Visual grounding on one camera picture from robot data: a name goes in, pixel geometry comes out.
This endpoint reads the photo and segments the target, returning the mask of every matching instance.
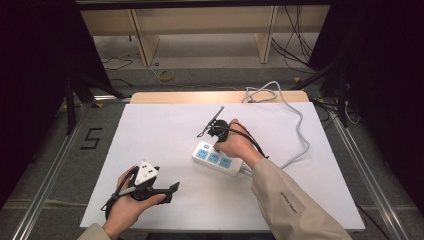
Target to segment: left hand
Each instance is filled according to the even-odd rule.
[[[119,177],[118,185],[133,168],[128,169]],[[129,179],[123,185],[122,190],[128,188],[128,183]],[[134,200],[129,195],[120,197],[113,205],[109,217],[103,225],[103,230],[111,239],[118,239],[122,232],[134,225],[144,210],[160,203],[164,198],[165,194],[157,194],[144,201]]]

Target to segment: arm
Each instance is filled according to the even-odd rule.
[[[238,124],[234,119],[230,126],[245,132]],[[249,140],[230,132],[227,140],[216,143],[215,148],[243,159],[253,170],[252,191],[276,239],[351,239],[333,217],[290,176],[265,159]]]
[[[123,173],[118,180],[118,185],[123,181],[125,176],[132,168]],[[128,188],[129,179],[123,186]],[[118,237],[129,227],[134,225],[138,217],[144,210],[160,203],[165,198],[165,194],[157,194],[144,201],[137,201],[130,196],[122,196],[113,205],[109,217],[105,224],[100,227],[98,224],[92,224],[78,238],[78,240],[109,240],[118,239]]]

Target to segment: black tool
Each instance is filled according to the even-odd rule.
[[[140,167],[138,166],[131,169],[131,171],[128,172],[128,174],[122,180],[119,187],[112,194],[112,196],[109,198],[106,204],[100,209],[102,211],[105,211],[106,219],[109,217],[109,213],[112,210],[112,207],[116,203],[116,201],[118,201],[120,197],[125,196],[127,194],[130,194],[130,196],[137,201],[144,201],[156,194],[165,194],[166,197],[157,205],[171,202],[172,194],[178,190],[180,182],[173,184],[172,186],[169,187],[169,189],[154,189],[153,184],[157,178],[155,176],[145,182],[135,184],[135,180],[139,170],[140,170]],[[129,178],[130,178],[130,182],[128,184],[128,188],[121,191],[124,183]]]
[[[202,137],[208,130],[208,134],[211,135],[211,137],[218,137],[217,142],[225,142],[225,140],[227,140],[229,129],[227,122],[222,119],[216,120],[216,118],[219,116],[223,109],[224,107],[221,107],[221,109],[215,114],[215,116],[208,122],[205,129],[203,129],[203,132],[197,135],[197,137]]]

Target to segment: black clip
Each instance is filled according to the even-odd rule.
[[[211,137],[213,136],[218,137],[217,142],[225,142],[225,140],[227,140],[228,128],[229,128],[227,122],[221,119],[216,120],[216,118],[219,116],[219,114],[222,112],[223,109],[224,107],[221,107],[218,113],[215,114],[215,116],[208,122],[205,129],[203,129],[203,131],[199,133],[197,137],[202,137],[205,134],[205,132],[208,131],[208,134],[211,135]]]

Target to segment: wrist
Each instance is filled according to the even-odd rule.
[[[255,148],[251,148],[248,149],[247,151],[243,152],[243,156],[241,157],[241,159],[251,168],[253,169],[253,167],[255,166],[255,164],[257,162],[259,162],[260,160],[262,160],[262,158],[264,158],[264,156],[262,156],[262,154],[256,150]]]
[[[121,233],[123,232],[123,230],[120,230],[118,226],[119,226],[119,223],[113,224],[106,221],[106,223],[103,225],[102,228],[105,231],[105,233],[109,236],[110,239],[115,240],[115,239],[118,239]]]

